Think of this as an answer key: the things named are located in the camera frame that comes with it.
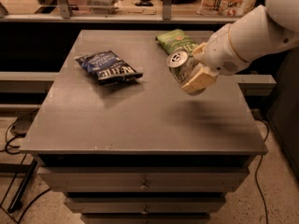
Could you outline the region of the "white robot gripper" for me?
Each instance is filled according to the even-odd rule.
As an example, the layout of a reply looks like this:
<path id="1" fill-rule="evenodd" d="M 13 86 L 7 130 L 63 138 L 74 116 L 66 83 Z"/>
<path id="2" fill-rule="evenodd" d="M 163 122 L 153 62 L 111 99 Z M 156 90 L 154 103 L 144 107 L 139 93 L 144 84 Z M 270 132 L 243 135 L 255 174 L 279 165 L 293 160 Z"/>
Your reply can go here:
<path id="1" fill-rule="evenodd" d="M 199 64 L 181 85 L 185 92 L 200 93 L 217 81 L 219 73 L 231 76 L 249 67 L 250 62 L 242 59 L 233 48 L 230 28 L 230 23 L 225 24 L 208 39 L 207 43 L 201 43 L 192 51 L 193 58 Z"/>

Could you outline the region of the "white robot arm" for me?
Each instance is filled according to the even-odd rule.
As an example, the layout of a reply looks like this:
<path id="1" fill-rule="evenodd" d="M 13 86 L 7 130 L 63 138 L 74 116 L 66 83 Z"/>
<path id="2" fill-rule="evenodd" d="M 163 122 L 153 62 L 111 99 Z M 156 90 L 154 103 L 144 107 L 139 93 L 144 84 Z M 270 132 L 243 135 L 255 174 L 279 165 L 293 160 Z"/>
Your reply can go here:
<path id="1" fill-rule="evenodd" d="M 265 0 L 263 6 L 224 25 L 192 52 L 194 66 L 181 88 L 197 94 L 219 75 L 234 75 L 258 58 L 298 45 L 299 0 Z"/>

